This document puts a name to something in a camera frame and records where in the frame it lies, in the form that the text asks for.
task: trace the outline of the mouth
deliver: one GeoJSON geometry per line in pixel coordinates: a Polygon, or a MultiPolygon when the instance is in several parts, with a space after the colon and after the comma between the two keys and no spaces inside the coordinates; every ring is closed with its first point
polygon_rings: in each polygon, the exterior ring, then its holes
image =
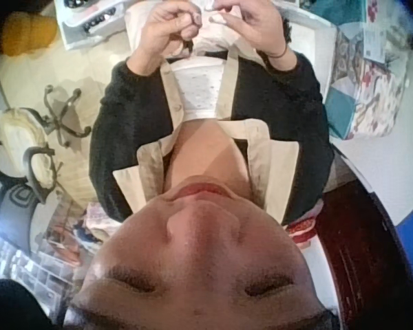
{"type": "Polygon", "coordinates": [[[205,183],[205,182],[198,182],[194,184],[189,184],[183,188],[181,188],[172,198],[172,201],[175,201],[179,198],[196,195],[198,193],[212,193],[220,196],[224,196],[227,198],[232,198],[231,194],[222,186],[212,183],[205,183]]]}

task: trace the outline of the tiled floor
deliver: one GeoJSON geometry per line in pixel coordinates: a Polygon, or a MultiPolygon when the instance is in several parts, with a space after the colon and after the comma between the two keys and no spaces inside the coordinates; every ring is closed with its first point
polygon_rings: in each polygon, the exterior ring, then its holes
{"type": "MultiPolygon", "coordinates": [[[[126,32],[113,35],[96,47],[73,51],[65,50],[58,34],[47,49],[17,57],[1,55],[0,83],[10,107],[30,107],[41,115],[47,115],[43,104],[46,85],[54,86],[49,97],[54,111],[60,111],[73,90],[80,88],[81,97],[75,110],[66,115],[65,123],[82,131],[93,126],[113,66],[129,54],[126,32]]],[[[96,199],[88,176],[90,137],[66,138],[72,143],[68,149],[59,146],[55,133],[48,137],[50,147],[56,151],[56,163],[63,163],[59,184],[85,208],[88,201],[96,199]]]]}

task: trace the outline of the dark sweater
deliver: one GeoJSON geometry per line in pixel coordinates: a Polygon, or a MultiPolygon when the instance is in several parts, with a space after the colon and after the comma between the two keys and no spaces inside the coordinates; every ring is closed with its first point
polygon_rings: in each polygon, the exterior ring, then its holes
{"type": "MultiPolygon", "coordinates": [[[[226,52],[209,55],[226,59],[226,52]]],[[[239,58],[231,115],[232,120],[265,121],[273,140],[299,142],[297,172],[283,224],[302,216],[322,196],[333,159],[319,83],[309,61],[301,54],[297,57],[296,68],[288,72],[239,58]]],[[[129,71],[125,62],[115,66],[90,148],[90,178],[109,217],[122,222],[131,214],[112,172],[138,165],[140,146],[172,132],[159,70],[142,77],[129,71]]]]}

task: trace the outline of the neck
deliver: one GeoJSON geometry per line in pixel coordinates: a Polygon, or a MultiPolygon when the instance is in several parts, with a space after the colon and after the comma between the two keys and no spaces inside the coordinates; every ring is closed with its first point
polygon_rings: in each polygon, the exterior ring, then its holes
{"type": "Polygon", "coordinates": [[[237,195],[251,199],[245,159],[217,120],[182,124],[165,177],[165,191],[194,175],[214,177],[237,195]]]}

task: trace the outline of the apron strap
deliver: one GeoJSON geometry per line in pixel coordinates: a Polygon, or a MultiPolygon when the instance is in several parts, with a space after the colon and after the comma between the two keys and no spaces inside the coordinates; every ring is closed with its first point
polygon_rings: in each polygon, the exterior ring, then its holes
{"type": "Polygon", "coordinates": [[[215,116],[219,120],[230,120],[233,110],[235,86],[239,74],[239,52],[236,46],[231,46],[223,71],[222,84],[219,89],[218,102],[215,106],[215,116]]]}
{"type": "Polygon", "coordinates": [[[173,130],[175,130],[184,119],[184,105],[182,103],[182,99],[180,98],[178,81],[176,80],[176,77],[174,76],[171,66],[167,60],[164,60],[160,66],[160,76],[162,78],[165,95],[167,97],[167,102],[170,109],[173,130]]]}
{"type": "MultiPolygon", "coordinates": [[[[239,73],[239,51],[235,46],[231,46],[228,51],[228,58],[222,76],[218,101],[215,106],[215,115],[219,120],[231,119],[233,110],[234,92],[239,73]]],[[[184,105],[180,98],[178,81],[171,70],[167,60],[160,66],[160,76],[164,85],[165,95],[170,109],[173,129],[176,129],[184,119],[184,105]]]]}

